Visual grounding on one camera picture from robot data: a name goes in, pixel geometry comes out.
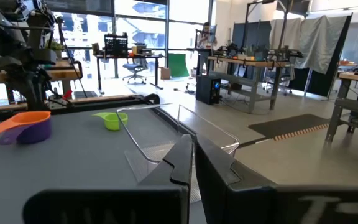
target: clear plastic tray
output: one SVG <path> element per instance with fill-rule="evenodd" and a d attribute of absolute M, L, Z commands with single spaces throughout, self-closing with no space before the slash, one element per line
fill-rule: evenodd
<path fill-rule="evenodd" d="M 135 106 L 117 113 L 128 115 L 128 124 L 121 122 L 121 126 L 138 150 L 126 150 L 125 155 L 138 182 L 154 170 L 183 134 L 202 134 L 232 156 L 239 145 L 238 138 L 182 105 Z M 201 200 L 194 164 L 193 158 L 191 202 Z"/>

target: orange measuring cup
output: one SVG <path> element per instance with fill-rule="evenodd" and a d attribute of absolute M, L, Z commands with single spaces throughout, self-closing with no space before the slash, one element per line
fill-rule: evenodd
<path fill-rule="evenodd" d="M 19 113 L 0 124 L 0 134 L 8 129 L 22 125 L 37 124 L 48 120 L 50 111 L 29 111 Z"/>

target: person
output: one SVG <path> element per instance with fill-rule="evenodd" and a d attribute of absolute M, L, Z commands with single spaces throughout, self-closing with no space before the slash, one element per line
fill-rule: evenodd
<path fill-rule="evenodd" d="M 216 46 L 216 44 L 217 44 L 216 38 L 215 38 L 214 42 L 212 43 L 212 45 L 210 43 L 208 43 L 210 25 L 211 24 L 209 22 L 204 23 L 202 33 L 198 34 L 198 36 L 197 36 L 198 48 L 212 50 L 213 46 Z M 204 70 L 204 65 L 207 65 L 207 62 L 208 62 L 209 52 L 200 51 L 198 53 L 200 54 L 200 75 L 202 75 L 203 70 Z"/>

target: green measuring cup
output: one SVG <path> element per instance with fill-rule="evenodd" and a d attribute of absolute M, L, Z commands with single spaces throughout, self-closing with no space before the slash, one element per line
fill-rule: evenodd
<path fill-rule="evenodd" d="M 122 119 L 122 122 L 124 123 L 124 125 L 127 125 L 128 115 L 126 115 L 125 113 L 118 113 L 118 114 L 119 114 L 119 117 Z M 102 113 L 94 114 L 92 116 L 99 116 L 99 117 L 103 118 L 104 125 L 108 130 L 119 131 L 120 121 L 119 121 L 117 113 L 102 112 Z"/>

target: computer tower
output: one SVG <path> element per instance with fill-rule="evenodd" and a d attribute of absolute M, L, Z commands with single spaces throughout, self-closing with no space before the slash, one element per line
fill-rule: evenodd
<path fill-rule="evenodd" d="M 208 75 L 197 76 L 196 99 L 212 105 L 219 103 L 219 95 L 221 91 L 221 79 L 213 78 Z"/>

